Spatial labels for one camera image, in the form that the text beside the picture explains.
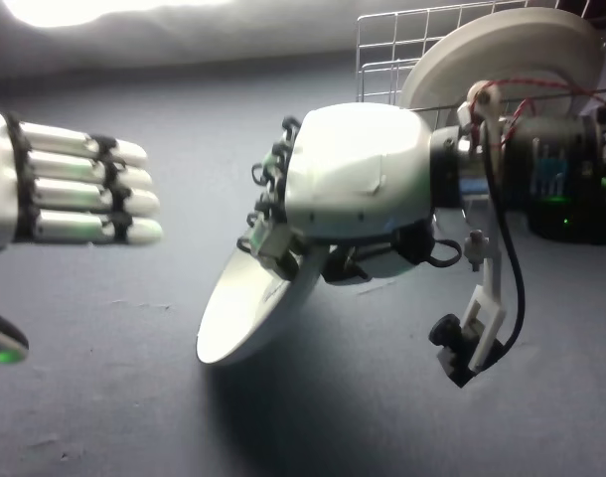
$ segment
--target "robot finger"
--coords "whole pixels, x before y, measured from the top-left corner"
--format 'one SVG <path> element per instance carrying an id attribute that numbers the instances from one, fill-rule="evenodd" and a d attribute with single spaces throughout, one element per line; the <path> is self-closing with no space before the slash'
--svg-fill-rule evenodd
<path id="1" fill-rule="evenodd" d="M 38 243 L 145 245 L 162 238 L 162 228 L 151 219 L 46 210 L 38 211 L 30 233 Z"/>
<path id="2" fill-rule="evenodd" d="M 32 202 L 42 209 L 79 212 L 125 212 L 148 217 L 159 211 L 155 194 L 142 189 L 106 189 L 95 184 L 37 179 L 32 190 Z"/>
<path id="3" fill-rule="evenodd" d="M 71 131 L 59 127 L 43 126 L 30 122 L 21 122 L 21 130 L 32 150 L 69 154 L 94 159 L 100 149 L 96 138 L 83 132 Z M 116 139 L 110 149 L 111 158 L 127 166 L 144 167 L 147 155 L 137 144 Z"/>
<path id="4" fill-rule="evenodd" d="M 31 171 L 37 177 L 89 184 L 104 184 L 106 181 L 106 166 L 93 159 L 43 151 L 30 151 L 27 158 Z M 118 186 L 145 191 L 153 188 L 149 173 L 132 166 L 119 166 L 115 183 Z"/>

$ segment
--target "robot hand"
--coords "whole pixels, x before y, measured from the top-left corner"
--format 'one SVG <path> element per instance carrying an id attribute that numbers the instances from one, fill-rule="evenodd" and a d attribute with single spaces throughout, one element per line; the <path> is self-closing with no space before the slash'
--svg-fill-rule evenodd
<path id="1" fill-rule="evenodd" d="M 162 230 L 136 144 L 0 114 L 0 251 L 14 242 L 147 244 Z M 0 363 L 26 358 L 25 335 L 0 316 Z"/>

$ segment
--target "metal wire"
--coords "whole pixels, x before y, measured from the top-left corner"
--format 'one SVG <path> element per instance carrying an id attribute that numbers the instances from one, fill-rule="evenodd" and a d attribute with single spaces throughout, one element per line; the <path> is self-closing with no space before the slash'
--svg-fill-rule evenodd
<path id="1" fill-rule="evenodd" d="M 591 0 L 585 2 L 581 17 L 586 16 L 591 4 Z M 460 28 L 465 23 L 496 11 L 532 6 L 558 8 L 559 0 L 489 0 L 463 5 L 378 13 L 360 17 L 357 22 L 356 46 L 357 102 L 384 101 L 389 104 L 396 104 L 398 95 L 401 93 L 403 78 L 406 78 L 428 49 L 442 40 L 447 34 Z M 439 26 L 443 27 L 445 26 L 443 24 L 446 23 L 447 19 L 453 20 L 455 16 L 457 16 L 457 21 L 450 22 L 450 27 L 446 29 L 448 31 L 431 32 L 435 23 L 440 21 L 441 25 Z M 407 36 L 405 35 L 405 32 L 401 31 L 399 28 L 399 22 L 403 19 L 422 21 L 424 29 L 411 28 L 411 34 Z M 389 34 L 387 37 L 390 38 L 390 41 L 365 42 L 364 38 L 367 26 L 372 22 L 384 21 L 389 21 L 389 30 L 392 34 Z M 590 21 L 596 25 L 601 21 L 606 21 L 606 17 L 590 19 Z M 604 41 L 604 46 L 606 46 L 606 29 L 602 32 L 602 39 Z M 402 48 L 409 48 L 411 50 L 410 58 L 402 57 L 400 54 Z M 375 61 L 365 61 L 366 56 L 374 56 Z M 388 75 L 388 79 L 383 83 L 380 83 L 377 88 L 375 80 L 383 80 L 386 75 Z M 606 100 L 606 88 L 594 92 L 603 94 L 603 97 Z M 537 101 L 539 99 L 556 99 L 570 96 L 575 96 L 575 94 L 548 94 L 544 96 L 535 96 L 533 99 Z M 515 101 L 518 100 L 509 98 L 508 103 L 506 103 L 506 110 L 508 110 L 508 107 L 512 103 L 515 103 Z M 446 116 L 446 114 L 440 114 L 440 112 L 446 109 L 454 110 L 457 107 L 458 104 L 449 104 L 447 106 L 427 107 L 414 110 L 419 112 L 436 111 L 435 124 L 432 125 L 437 127 L 437 122 L 440 117 Z"/>

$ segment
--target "plate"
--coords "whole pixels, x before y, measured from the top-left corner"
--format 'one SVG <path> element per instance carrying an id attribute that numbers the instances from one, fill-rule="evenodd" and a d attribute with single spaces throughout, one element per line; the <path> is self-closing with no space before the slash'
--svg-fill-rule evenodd
<path id="1" fill-rule="evenodd" d="M 299 272 L 285 281 L 236 248 L 206 306 L 197 339 L 202 363 L 230 364 L 258 351 L 298 314 L 312 292 L 329 254 L 312 247 L 298 258 Z"/>
<path id="2" fill-rule="evenodd" d="M 400 96 L 406 108 L 460 104 L 478 80 L 536 78 L 596 89 L 604 63 L 600 35 L 576 15 L 517 8 L 470 22 L 436 43 L 415 65 Z M 555 93 L 538 86 L 500 86 L 502 97 Z M 536 103 L 538 113 L 578 113 L 585 96 Z M 457 124 L 450 111 L 446 125 Z"/>

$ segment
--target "wire basket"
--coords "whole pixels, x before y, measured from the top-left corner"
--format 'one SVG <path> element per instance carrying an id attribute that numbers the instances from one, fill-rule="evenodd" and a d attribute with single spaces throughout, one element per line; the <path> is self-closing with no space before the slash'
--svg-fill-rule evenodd
<path id="1" fill-rule="evenodd" d="M 547 7 L 580 14 L 601 32 L 606 49 L 606 11 L 605 15 L 598 16 L 602 11 L 595 3 L 594 0 L 495 0 L 362 16 L 357 23 L 357 102 L 396 105 L 404 81 L 433 45 L 477 18 L 504 10 Z M 606 2 L 601 3 L 606 10 Z M 606 100 L 606 72 L 601 81 L 600 88 L 594 92 Z M 532 99 L 552 101 L 571 95 L 575 94 L 548 94 Z M 505 101 L 505 114 L 512 113 L 521 99 Z M 448 104 L 414 110 L 436 128 L 444 125 L 443 118 L 458 106 Z"/>

